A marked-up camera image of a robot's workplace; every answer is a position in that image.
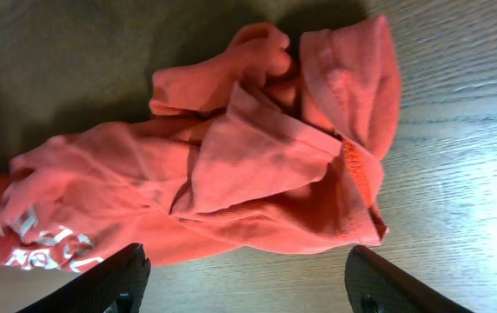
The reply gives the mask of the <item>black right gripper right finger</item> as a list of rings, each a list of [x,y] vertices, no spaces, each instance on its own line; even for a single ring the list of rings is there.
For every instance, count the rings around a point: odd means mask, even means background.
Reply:
[[[354,313],[472,313],[363,245],[349,251],[344,283]]]

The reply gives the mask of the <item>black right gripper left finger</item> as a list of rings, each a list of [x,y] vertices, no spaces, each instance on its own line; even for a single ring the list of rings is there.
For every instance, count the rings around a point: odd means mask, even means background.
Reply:
[[[132,243],[18,313],[138,313],[150,260]]]

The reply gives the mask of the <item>red t-shirt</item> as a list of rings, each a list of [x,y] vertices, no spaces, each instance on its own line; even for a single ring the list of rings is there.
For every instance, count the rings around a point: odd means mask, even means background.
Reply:
[[[52,137],[0,175],[0,266],[82,273],[130,243],[155,265],[252,247],[378,245],[401,77],[388,20],[270,23],[153,76],[151,118]]]

